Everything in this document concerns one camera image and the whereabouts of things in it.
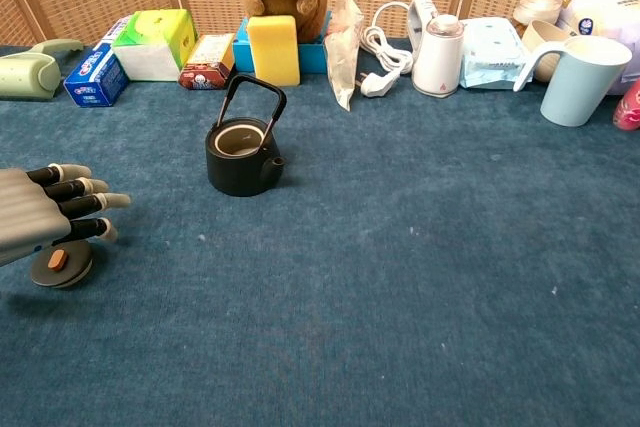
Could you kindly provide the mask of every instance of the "robotic hand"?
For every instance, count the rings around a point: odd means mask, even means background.
[[[75,219],[128,207],[131,198],[107,193],[106,182],[90,177],[82,165],[0,169],[0,267],[63,242],[93,236],[115,241],[118,234],[108,219]]]

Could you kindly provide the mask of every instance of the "power cord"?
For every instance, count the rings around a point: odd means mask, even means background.
[[[413,70],[413,52],[396,49],[387,41],[384,31],[376,25],[378,17],[390,7],[402,7],[407,12],[409,6],[404,2],[388,2],[380,7],[373,16],[373,22],[362,33],[360,46],[376,56],[382,68],[389,72],[384,77],[378,74],[361,74],[360,92],[365,97],[382,97],[395,85],[402,74]]]

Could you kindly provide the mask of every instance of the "green box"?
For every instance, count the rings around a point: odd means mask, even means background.
[[[133,14],[111,49],[130,80],[177,82],[196,40],[188,10],[143,10]]]

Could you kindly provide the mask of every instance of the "blue box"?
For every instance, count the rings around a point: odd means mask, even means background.
[[[130,18],[118,20],[65,79],[64,88],[80,107],[111,107],[129,85],[129,77],[111,50],[111,44]]]
[[[300,74],[326,74],[327,58],[324,51],[324,37],[327,34],[331,12],[327,12],[324,27],[316,40],[310,44],[298,45],[298,59],[300,62]],[[247,34],[247,24],[249,19],[246,17],[240,24],[240,28],[236,33],[233,41],[233,56],[236,61],[236,70],[238,72],[254,72],[253,57],[251,56],[251,45],[249,44],[249,35]]]

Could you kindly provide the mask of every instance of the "blue carpet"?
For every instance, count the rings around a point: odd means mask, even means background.
[[[285,173],[242,199],[207,180],[223,92],[0,101],[0,167],[86,164],[134,201],[77,287],[0,269],[0,425],[640,423],[640,134],[617,99],[568,129],[540,85],[403,78],[351,113],[324,76],[285,90]],[[270,95],[244,84],[229,116]]]

